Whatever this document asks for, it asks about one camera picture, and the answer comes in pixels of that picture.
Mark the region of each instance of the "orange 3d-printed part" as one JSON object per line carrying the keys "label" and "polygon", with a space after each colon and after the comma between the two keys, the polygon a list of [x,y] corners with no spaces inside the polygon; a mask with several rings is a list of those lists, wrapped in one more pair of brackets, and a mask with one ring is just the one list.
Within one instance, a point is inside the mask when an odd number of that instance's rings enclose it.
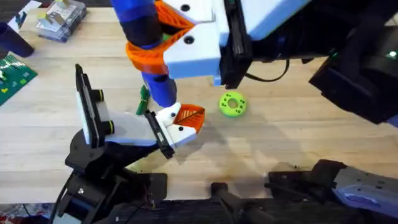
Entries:
{"label": "orange 3d-printed part", "polygon": [[162,1],[156,1],[155,6],[161,23],[179,28],[181,31],[150,50],[141,49],[128,42],[126,45],[126,53],[138,70],[155,75],[168,75],[169,70],[163,60],[163,53],[192,29],[194,24],[178,15],[170,6]]}
{"label": "orange 3d-printed part", "polygon": [[205,109],[196,105],[181,105],[180,111],[174,119],[174,124],[195,128],[200,131],[205,121]]}

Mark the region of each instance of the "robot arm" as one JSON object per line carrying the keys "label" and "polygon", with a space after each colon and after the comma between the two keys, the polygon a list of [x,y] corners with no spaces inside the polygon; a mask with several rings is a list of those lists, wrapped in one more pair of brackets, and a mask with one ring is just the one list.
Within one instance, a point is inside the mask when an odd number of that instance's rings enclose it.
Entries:
{"label": "robot arm", "polygon": [[76,89],[83,129],[70,144],[65,164],[73,172],[57,199],[51,221],[57,212],[58,217],[94,223],[117,205],[150,204],[166,198],[166,174],[135,173],[125,167],[158,149],[170,159],[176,148],[196,138],[205,110],[175,103],[157,114],[147,111],[145,116],[110,111],[104,92],[91,88],[79,65]]}
{"label": "robot arm", "polygon": [[[143,2],[158,13],[154,27],[160,31],[156,34],[163,30],[172,37],[145,50],[125,32],[130,40],[126,50],[139,70],[167,77],[150,82],[144,76],[162,106],[157,95],[169,99],[167,106],[175,102],[174,87],[166,85],[170,78],[211,75],[214,85],[234,89],[253,61],[300,58],[308,63],[315,57],[329,57],[310,80],[324,97],[375,124],[392,122],[398,114],[391,97],[398,85],[398,27],[384,26],[398,11],[395,0]],[[121,7],[118,3],[114,8],[125,31],[127,27],[142,29],[138,19],[123,22],[131,4]],[[152,37],[148,32],[142,34]]]}

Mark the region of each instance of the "wooden tabletop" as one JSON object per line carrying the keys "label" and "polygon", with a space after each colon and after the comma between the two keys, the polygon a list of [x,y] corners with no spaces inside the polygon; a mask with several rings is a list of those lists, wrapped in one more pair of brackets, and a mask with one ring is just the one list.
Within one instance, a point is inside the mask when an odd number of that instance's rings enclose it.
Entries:
{"label": "wooden tabletop", "polygon": [[[81,128],[75,101],[75,63],[104,90],[108,108],[135,112],[140,72],[127,59],[125,36],[111,8],[91,8],[73,37],[60,44],[37,37],[35,12],[21,36],[35,48],[22,59],[39,75],[0,107],[0,203],[54,202],[71,169],[64,165],[73,135]],[[376,126],[344,112],[320,96],[308,80],[323,60],[293,61],[275,83],[243,80],[248,100],[240,118],[218,110],[226,90],[209,77],[177,80],[178,101],[206,108],[198,138],[167,161],[160,152],[132,165],[169,176],[168,199],[209,197],[212,182],[227,182],[242,197],[263,197],[269,171],[310,169],[332,159],[398,178],[398,129]],[[284,62],[255,63],[250,72],[280,75]],[[155,103],[152,110],[158,110]]]}

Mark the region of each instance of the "circuit board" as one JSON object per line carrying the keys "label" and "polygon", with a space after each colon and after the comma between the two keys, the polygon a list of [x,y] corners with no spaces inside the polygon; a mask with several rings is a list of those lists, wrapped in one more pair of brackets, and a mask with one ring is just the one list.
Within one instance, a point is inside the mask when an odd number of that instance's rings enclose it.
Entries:
{"label": "circuit board", "polygon": [[0,106],[37,75],[12,55],[0,60],[0,71]]}

